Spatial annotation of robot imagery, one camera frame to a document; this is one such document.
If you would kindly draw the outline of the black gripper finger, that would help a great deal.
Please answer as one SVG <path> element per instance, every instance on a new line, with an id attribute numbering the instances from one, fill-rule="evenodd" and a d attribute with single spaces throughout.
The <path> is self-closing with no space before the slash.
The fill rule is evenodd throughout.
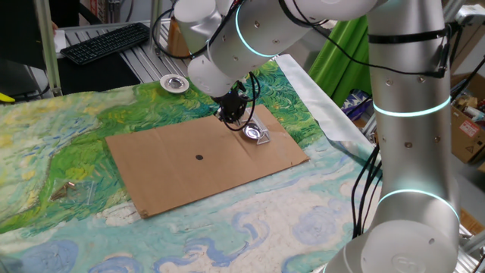
<path id="1" fill-rule="evenodd" d="M 249 108 L 246 108 L 242 116 L 234 123 L 235 128 L 244 127 L 244 124 L 249 119 Z"/>
<path id="2" fill-rule="evenodd" d="M 231 112 L 230 111 L 226 111 L 223 108 L 219 108 L 216 111 L 216 117 L 220 121 L 222 121 L 224 123 L 227 123 L 227 124 L 234 124 L 237 121 L 237 119 L 235 119 L 233 116 L 231 116 Z"/>

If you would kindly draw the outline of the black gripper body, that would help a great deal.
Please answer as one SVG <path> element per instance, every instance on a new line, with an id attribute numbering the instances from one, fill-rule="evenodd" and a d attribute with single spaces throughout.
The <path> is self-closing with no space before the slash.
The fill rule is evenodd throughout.
<path id="1" fill-rule="evenodd" d="M 243 114 L 249 97 L 241 91 L 229 91 L 222 97 L 214 98 L 224 114 Z"/>

